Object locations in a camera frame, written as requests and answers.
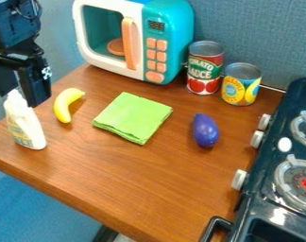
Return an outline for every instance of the teal microwave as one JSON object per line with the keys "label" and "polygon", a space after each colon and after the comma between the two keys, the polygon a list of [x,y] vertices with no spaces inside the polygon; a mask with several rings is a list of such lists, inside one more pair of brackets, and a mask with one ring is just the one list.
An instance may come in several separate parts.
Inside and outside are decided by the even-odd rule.
{"label": "teal microwave", "polygon": [[88,63],[161,85],[181,70],[194,36],[186,0],[76,0],[73,16]]}

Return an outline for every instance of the white bottle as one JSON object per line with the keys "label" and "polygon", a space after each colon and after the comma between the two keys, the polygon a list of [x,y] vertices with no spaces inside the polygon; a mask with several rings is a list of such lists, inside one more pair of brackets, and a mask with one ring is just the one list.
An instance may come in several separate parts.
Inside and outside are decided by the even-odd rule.
{"label": "white bottle", "polygon": [[32,149],[46,147],[45,136],[37,115],[27,106],[26,100],[16,89],[8,93],[4,108],[8,130],[17,144]]}

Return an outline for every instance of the yellow can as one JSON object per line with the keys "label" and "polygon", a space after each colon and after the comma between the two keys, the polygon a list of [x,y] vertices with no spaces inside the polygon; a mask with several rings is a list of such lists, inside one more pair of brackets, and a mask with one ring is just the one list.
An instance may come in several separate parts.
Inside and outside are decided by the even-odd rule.
{"label": "yellow can", "polygon": [[233,63],[226,67],[221,96],[235,106],[255,102],[262,79],[261,70],[249,63]]}

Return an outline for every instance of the microwave keypad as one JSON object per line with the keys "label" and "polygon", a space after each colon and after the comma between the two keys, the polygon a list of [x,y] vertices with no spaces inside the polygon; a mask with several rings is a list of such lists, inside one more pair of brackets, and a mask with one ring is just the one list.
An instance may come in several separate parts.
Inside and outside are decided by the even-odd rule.
{"label": "microwave keypad", "polygon": [[166,72],[167,41],[146,38],[146,47],[146,56],[149,59],[146,66],[149,71],[145,73],[145,77],[150,81],[161,83],[164,81],[163,73]]}
{"label": "microwave keypad", "polygon": [[153,49],[148,49],[148,50],[146,50],[146,56],[147,56],[149,59],[154,60],[154,59],[156,59],[156,57],[157,57],[157,52],[156,52],[155,50],[153,50]]}
{"label": "microwave keypad", "polygon": [[147,68],[150,70],[155,70],[157,68],[157,63],[153,60],[147,61]]}
{"label": "microwave keypad", "polygon": [[147,38],[146,39],[147,48],[155,49],[157,47],[157,39]]}

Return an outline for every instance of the purple eggplant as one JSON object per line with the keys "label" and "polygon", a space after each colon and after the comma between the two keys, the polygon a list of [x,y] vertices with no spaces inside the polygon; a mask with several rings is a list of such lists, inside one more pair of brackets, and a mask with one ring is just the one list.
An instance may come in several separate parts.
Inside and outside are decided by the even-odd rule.
{"label": "purple eggplant", "polygon": [[197,113],[194,116],[194,137],[201,147],[213,147],[219,138],[219,129],[208,115]]}

